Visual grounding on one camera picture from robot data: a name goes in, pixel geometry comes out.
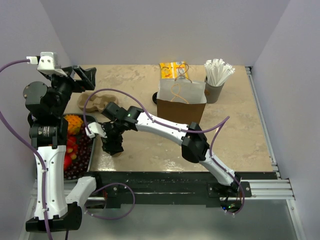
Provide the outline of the brown paper cup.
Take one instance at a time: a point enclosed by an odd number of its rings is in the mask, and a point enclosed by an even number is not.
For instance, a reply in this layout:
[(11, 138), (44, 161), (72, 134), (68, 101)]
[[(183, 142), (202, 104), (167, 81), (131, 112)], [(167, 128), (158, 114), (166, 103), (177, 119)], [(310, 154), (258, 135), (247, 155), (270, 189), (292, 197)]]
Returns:
[(112, 155), (113, 158), (118, 158), (122, 155), (122, 152), (117, 152), (115, 154)]

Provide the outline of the brown paper bag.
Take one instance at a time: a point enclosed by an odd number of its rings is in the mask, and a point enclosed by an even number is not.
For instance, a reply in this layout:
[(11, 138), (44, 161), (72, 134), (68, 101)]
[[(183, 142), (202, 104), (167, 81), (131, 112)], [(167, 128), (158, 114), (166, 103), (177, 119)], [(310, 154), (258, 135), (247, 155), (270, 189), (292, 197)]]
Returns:
[(157, 116), (180, 124), (200, 123), (207, 99), (205, 82), (188, 79), (160, 79)]

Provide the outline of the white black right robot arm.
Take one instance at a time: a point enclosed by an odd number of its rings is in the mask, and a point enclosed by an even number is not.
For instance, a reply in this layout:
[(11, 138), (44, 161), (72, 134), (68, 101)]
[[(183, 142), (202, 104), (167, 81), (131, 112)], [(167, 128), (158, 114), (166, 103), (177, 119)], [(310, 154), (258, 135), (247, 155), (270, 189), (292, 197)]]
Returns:
[(110, 102), (102, 114), (110, 120), (101, 123), (98, 130), (102, 138), (102, 148), (106, 153), (113, 156), (123, 152), (122, 134), (125, 131), (151, 133), (178, 144), (182, 157), (190, 163), (206, 168), (227, 196), (233, 197), (241, 190), (241, 178), (214, 154), (213, 145), (207, 142), (198, 123), (175, 123), (152, 116), (139, 107), (130, 106), (129, 109), (124, 109), (114, 102)]

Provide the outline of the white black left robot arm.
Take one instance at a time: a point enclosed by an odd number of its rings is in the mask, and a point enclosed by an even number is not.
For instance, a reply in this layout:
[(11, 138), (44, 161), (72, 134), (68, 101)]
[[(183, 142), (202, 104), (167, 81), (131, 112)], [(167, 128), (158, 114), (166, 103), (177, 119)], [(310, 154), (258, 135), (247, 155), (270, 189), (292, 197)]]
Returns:
[(95, 67), (64, 67), (63, 75), (45, 74), (51, 85), (34, 81), (23, 90), (30, 125), (30, 144), (35, 149), (37, 205), (25, 223), (27, 232), (78, 230), (87, 198), (99, 196), (104, 184), (91, 176), (81, 177), (69, 195), (64, 192), (64, 158), (68, 121), (63, 117), (72, 93), (95, 89)]

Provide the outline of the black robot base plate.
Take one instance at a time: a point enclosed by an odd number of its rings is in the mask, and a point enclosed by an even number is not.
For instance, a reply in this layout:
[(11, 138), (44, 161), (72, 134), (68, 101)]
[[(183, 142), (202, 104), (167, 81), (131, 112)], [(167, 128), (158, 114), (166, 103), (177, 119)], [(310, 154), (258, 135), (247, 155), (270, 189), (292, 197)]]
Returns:
[(89, 204), (103, 204), (107, 209), (122, 205), (204, 205), (209, 208), (238, 209), (252, 196), (248, 181), (227, 187), (205, 171), (138, 172), (89, 171), (96, 179), (97, 193)]

